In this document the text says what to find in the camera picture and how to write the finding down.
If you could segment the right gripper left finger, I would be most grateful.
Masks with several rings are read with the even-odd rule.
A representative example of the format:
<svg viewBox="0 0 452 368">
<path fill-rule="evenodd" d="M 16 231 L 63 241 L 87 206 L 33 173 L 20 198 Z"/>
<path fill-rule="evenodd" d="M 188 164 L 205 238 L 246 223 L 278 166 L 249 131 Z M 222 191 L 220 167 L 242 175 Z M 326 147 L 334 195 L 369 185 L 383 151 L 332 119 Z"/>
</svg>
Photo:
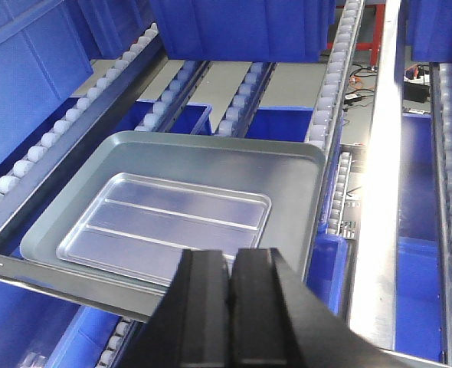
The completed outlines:
<svg viewBox="0 0 452 368">
<path fill-rule="evenodd" d="M 185 250 L 168 291 L 121 367 L 226 367 L 228 267 L 219 250 Z"/>
</svg>

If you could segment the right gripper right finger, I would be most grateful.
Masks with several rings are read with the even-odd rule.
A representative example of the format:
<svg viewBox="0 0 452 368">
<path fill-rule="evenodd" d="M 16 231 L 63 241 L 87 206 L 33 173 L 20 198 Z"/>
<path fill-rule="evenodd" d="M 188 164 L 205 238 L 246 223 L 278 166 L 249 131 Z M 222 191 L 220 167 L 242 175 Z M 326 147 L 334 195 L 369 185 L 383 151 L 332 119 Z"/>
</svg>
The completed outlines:
<svg viewBox="0 0 452 368">
<path fill-rule="evenodd" d="M 353 333 L 275 248 L 241 249 L 231 292 L 235 367 L 404 367 Z"/>
</svg>

